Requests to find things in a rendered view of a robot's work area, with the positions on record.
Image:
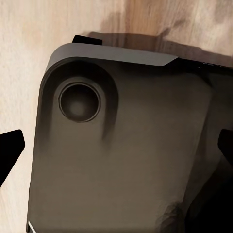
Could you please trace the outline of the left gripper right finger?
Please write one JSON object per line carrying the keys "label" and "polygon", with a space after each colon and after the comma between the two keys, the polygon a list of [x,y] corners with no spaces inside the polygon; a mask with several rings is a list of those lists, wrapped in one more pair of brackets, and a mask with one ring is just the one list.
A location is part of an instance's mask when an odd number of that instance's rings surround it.
{"label": "left gripper right finger", "polygon": [[217,146],[233,168],[233,131],[222,129]]}

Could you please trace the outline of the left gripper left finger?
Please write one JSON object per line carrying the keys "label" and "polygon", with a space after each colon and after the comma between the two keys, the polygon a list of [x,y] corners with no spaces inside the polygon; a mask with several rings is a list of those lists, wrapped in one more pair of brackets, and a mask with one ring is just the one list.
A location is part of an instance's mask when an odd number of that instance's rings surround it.
{"label": "left gripper left finger", "polygon": [[25,148],[22,130],[0,134],[0,187]]}

